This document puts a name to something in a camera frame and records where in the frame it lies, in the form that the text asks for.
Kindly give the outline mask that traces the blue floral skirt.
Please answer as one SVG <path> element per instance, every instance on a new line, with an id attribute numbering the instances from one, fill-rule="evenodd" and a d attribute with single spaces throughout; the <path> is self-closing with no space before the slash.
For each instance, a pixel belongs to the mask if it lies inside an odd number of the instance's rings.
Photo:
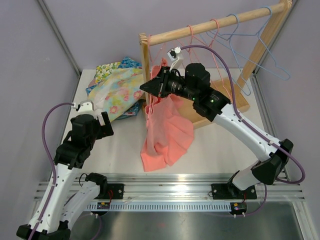
<path id="1" fill-rule="evenodd" d="M 125 57 L 121 62 L 117 69 L 127 69 L 127 68 L 138 68 L 142 69 L 142 64 L 138 61 L 135 61 L 129 57 Z M 87 96 L 91 92 L 93 88 L 95 88 L 98 84 L 95 84 L 95 77 L 93 77 L 92 81 L 89 83 L 88 87 L 85 89 Z"/>

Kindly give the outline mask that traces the pastel floral skirt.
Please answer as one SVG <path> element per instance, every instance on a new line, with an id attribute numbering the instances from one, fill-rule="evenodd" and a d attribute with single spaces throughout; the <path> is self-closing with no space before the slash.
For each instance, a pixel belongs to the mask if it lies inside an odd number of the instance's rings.
<path id="1" fill-rule="evenodd" d="M 144 94 L 140 86 L 144 83 L 140 68 L 118 68 L 94 87 L 87 99 L 94 108 L 107 112 L 112 122 L 132 107 Z"/>

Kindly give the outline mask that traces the coral pink skirt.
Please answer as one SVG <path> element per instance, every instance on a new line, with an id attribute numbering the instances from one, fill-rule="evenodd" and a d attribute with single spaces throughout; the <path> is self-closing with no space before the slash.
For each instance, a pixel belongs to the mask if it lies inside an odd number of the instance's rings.
<path id="1" fill-rule="evenodd" d="M 149 95 L 145 107 L 146 138 L 140 151 L 143 170 L 152 172 L 173 166 L 194 140 L 194 125 L 181 116 L 181 97 L 169 94 L 165 98 Z"/>

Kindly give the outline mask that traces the yellow lemon print skirt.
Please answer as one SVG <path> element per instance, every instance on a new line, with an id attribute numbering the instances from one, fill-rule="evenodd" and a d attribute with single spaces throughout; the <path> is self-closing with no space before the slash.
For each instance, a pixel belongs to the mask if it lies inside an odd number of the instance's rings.
<path id="1" fill-rule="evenodd" d="M 112 62 L 108 64 L 98 65 L 96 67 L 94 83 L 98 84 L 101 81 L 103 81 L 112 73 L 113 70 L 116 70 L 120 64 L 121 64 L 120 62 Z"/>

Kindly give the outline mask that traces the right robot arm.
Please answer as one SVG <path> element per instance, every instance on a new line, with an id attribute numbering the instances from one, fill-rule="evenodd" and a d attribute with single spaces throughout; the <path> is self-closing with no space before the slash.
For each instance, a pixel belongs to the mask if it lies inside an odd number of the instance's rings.
<path id="1" fill-rule="evenodd" d="M 202 117 L 232 133 L 257 157 L 257 162 L 232 175 L 227 183 L 212 184 L 212 197 L 216 200 L 250 198 L 254 185 L 272 185 L 291 153 L 293 143 L 283 141 L 255 128 L 241 116 L 223 93 L 211 87 L 211 75 L 201 63 L 186 66 L 184 76 L 168 66 L 143 83 L 140 89 L 154 97 L 165 98 L 170 94 L 192 101 L 193 109 Z"/>

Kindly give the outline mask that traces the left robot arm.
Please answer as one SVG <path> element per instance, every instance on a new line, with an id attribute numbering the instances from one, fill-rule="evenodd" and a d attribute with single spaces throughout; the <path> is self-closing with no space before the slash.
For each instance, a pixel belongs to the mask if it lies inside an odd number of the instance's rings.
<path id="1" fill-rule="evenodd" d="M 109 116 L 102 113 L 104 124 L 91 114 L 71 119 L 72 129 L 56 149 L 54 170 L 41 203 L 29 221 L 18 227 L 16 235 L 23 240 L 67 240 L 84 210 L 95 198 L 107 196 L 107 177 L 90 173 L 81 189 L 66 201 L 70 188 L 97 140 L 114 134 Z"/>

